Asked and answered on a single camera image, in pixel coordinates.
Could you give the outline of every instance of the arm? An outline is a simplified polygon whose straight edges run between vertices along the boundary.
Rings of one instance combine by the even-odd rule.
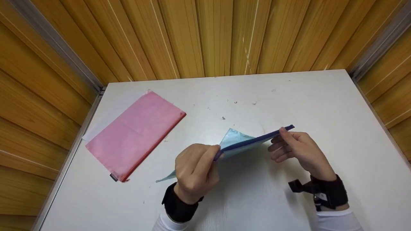
[[[273,138],[271,142],[273,144],[268,151],[273,152],[271,159],[276,163],[295,157],[303,169],[316,179],[329,182],[337,180],[326,156],[307,133],[288,132],[281,128],[280,136]],[[349,208],[348,203],[335,209],[321,206],[321,212],[317,212],[319,230],[362,231],[360,223]]]
[[[170,185],[162,204],[164,209],[153,231],[182,231],[188,226],[199,202],[219,181],[213,163],[219,145],[192,144],[175,159],[177,183]]]

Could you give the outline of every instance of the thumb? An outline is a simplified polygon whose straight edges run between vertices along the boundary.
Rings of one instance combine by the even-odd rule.
[[[294,137],[291,135],[291,133],[289,133],[285,128],[281,127],[279,131],[280,131],[281,138],[283,138],[283,140],[290,147],[293,148],[298,143],[298,141],[296,139],[294,139]]]

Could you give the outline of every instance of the right hand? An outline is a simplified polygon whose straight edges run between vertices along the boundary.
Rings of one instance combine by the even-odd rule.
[[[337,176],[324,153],[305,132],[289,132],[280,128],[280,135],[274,137],[268,147],[273,152],[271,159],[281,163],[289,158],[297,158],[303,169],[320,180],[334,181]]]

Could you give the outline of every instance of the table surface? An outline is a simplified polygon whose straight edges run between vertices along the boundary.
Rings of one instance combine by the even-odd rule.
[[[343,179],[365,230],[411,227],[411,170],[345,70],[111,83],[90,127],[111,108],[153,90],[187,116],[127,183],[114,182],[85,141],[42,226],[54,230],[151,230],[174,159],[192,143],[218,144],[229,128],[260,136],[295,125],[318,143]],[[268,144],[219,163],[220,183],[200,204],[196,230],[310,230],[312,197],[288,182],[308,181],[295,159],[270,161]]]

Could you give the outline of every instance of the wrist band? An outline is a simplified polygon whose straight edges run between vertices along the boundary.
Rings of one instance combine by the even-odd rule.
[[[318,185],[320,192],[314,194],[314,202],[318,201],[322,206],[335,209],[348,203],[348,195],[341,178],[336,174],[334,181],[320,180],[311,176],[311,182]]]
[[[311,181],[301,184],[299,180],[288,183],[293,192],[308,192],[313,194],[314,204],[317,211],[321,206],[336,209],[338,206],[348,202],[347,191],[338,175],[334,181],[320,180],[311,176]]]
[[[164,194],[163,201],[161,204],[164,204],[167,215],[175,222],[184,223],[191,220],[194,216],[194,213],[199,206],[199,202],[203,200],[204,197],[201,197],[198,202],[194,205],[189,205],[184,203],[174,192],[174,186],[177,182],[173,183],[166,189]]]

